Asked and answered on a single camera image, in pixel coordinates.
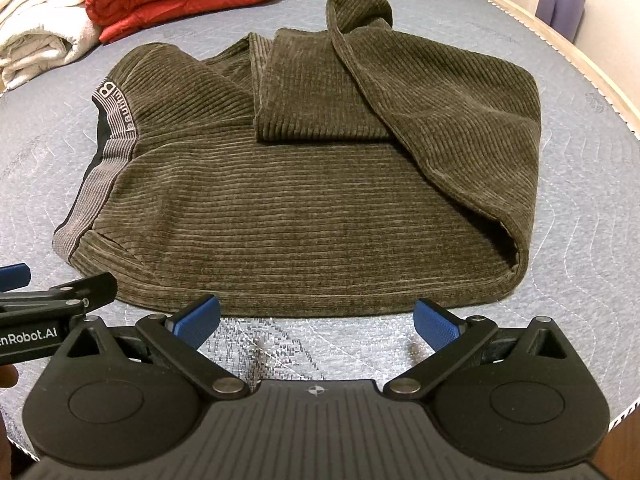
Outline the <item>olive corduroy pants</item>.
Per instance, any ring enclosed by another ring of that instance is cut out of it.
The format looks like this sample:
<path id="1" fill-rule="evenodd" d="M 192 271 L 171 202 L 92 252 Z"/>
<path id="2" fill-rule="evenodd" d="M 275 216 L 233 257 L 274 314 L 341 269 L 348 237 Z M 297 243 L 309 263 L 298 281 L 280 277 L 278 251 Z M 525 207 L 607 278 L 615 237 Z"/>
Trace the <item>olive corduroy pants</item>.
<path id="1" fill-rule="evenodd" d="M 328 0 L 321 32 L 199 60 L 127 53 L 93 95 L 98 148 L 54 251 L 119 300 L 231 315 L 378 315 L 509 295 L 539 168 L 534 77 Z"/>

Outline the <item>cream folded blanket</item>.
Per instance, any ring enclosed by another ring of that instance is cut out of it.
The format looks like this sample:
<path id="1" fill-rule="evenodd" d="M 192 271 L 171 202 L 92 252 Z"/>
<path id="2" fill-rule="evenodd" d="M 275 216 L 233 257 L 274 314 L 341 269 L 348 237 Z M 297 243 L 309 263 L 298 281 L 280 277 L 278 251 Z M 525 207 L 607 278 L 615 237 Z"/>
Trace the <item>cream folded blanket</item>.
<path id="1" fill-rule="evenodd" d="M 13 90 L 99 42 L 86 0 L 1 0 L 1 84 Z"/>

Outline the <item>purple folder on wall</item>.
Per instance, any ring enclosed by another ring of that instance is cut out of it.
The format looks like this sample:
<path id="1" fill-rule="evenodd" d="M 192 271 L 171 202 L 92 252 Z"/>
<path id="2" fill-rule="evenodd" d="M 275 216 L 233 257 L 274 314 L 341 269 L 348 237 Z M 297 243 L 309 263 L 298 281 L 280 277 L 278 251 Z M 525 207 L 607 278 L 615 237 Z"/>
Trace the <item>purple folder on wall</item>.
<path id="1" fill-rule="evenodd" d="M 574 42 L 585 13 L 585 4 L 586 0 L 538 0 L 535 16 L 566 40 Z"/>

